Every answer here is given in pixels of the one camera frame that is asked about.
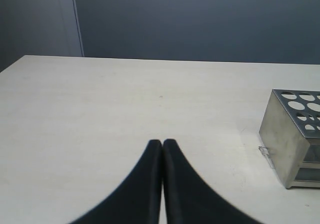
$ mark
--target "table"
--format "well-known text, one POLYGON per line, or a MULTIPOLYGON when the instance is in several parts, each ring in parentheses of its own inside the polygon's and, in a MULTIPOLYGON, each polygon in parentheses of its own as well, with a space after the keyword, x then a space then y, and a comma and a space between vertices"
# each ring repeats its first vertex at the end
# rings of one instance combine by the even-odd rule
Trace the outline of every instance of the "table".
POLYGON ((175 138, 247 214, 318 223, 320 190, 286 190, 258 130, 272 88, 319 90, 319 73, 320 65, 24 56, 0 73, 1 222, 70 222, 119 185, 149 139, 175 138))

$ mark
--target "wall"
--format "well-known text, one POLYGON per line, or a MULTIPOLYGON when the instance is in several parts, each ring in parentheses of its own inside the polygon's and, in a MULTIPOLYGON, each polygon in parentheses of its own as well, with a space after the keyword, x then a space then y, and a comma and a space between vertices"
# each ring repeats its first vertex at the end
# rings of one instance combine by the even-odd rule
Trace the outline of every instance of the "wall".
POLYGON ((23 55, 82 55, 73 0, 0 0, 0 13, 0 71, 23 55))
POLYGON ((320 63, 320 0, 75 0, 88 57, 320 63))

